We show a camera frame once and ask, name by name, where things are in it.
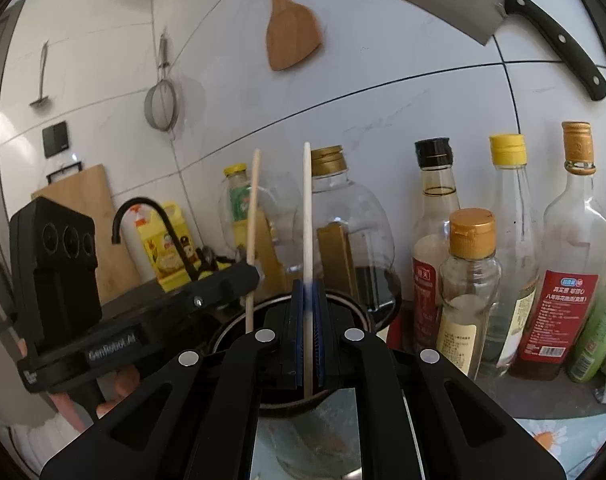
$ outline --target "white chopstick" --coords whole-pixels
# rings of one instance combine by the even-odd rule
[[[303,395],[312,396],[314,387],[314,317],[312,311],[312,157],[309,142],[303,147]]]
[[[256,148],[252,158],[252,180],[250,188],[250,209],[247,212],[247,264],[254,265],[256,253],[256,203],[258,202],[259,170],[261,150]],[[254,291],[245,297],[245,333],[254,331]]]

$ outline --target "red bottle label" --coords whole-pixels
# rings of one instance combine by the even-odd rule
[[[541,295],[519,345],[526,361],[560,364],[576,338],[599,276],[547,270]]]
[[[434,347],[439,311],[436,306],[436,271],[430,264],[413,258],[414,339],[423,347]]]

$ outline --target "black faucet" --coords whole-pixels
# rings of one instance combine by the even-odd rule
[[[152,200],[150,198],[147,198],[145,196],[138,196],[135,198],[130,198],[127,202],[125,202],[121,207],[118,208],[118,211],[116,211],[116,214],[114,215],[114,220],[112,222],[112,243],[113,244],[120,243],[120,223],[122,222],[123,216],[128,211],[128,209],[136,204],[148,205],[156,210],[156,212],[158,213],[158,216],[161,217],[163,224],[165,224],[165,228],[167,229],[167,232],[169,233],[170,238],[172,239],[172,241],[174,243],[174,247],[176,247],[176,252],[179,253],[181,261],[183,262],[183,265],[185,266],[185,270],[187,271],[190,279],[193,282],[198,280],[198,278],[199,278],[198,272],[196,272],[196,269],[192,265],[192,262],[190,262],[189,259],[187,258],[187,254],[185,254],[185,251],[183,250],[183,246],[181,245],[179,238],[176,236],[176,231],[174,230],[174,227],[173,227],[172,223],[170,222],[170,219],[167,218],[167,213],[165,212],[165,209],[163,209],[158,202],[155,202],[154,200]]]

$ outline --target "human hand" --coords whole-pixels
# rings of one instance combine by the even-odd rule
[[[25,344],[25,339],[19,339],[18,347],[20,354],[25,357],[27,355],[27,345]],[[99,404],[96,407],[96,415],[101,418],[106,413],[108,413],[114,406],[116,406],[119,402],[121,402],[125,397],[129,396],[140,383],[140,375],[138,370],[134,365],[129,365],[123,370],[119,370],[116,372],[116,377],[114,378],[114,390],[118,395],[116,399],[109,400],[108,402],[104,402]],[[76,412],[76,407],[74,405],[74,401],[67,395],[66,393],[61,394],[48,394],[49,398],[52,399],[55,407],[65,420],[70,423],[70,425],[82,433],[87,429],[87,425],[81,420],[81,417]]]

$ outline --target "black bottle cap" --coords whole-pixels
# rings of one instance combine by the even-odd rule
[[[419,140],[414,143],[414,149],[419,168],[452,165],[452,150],[448,137]]]

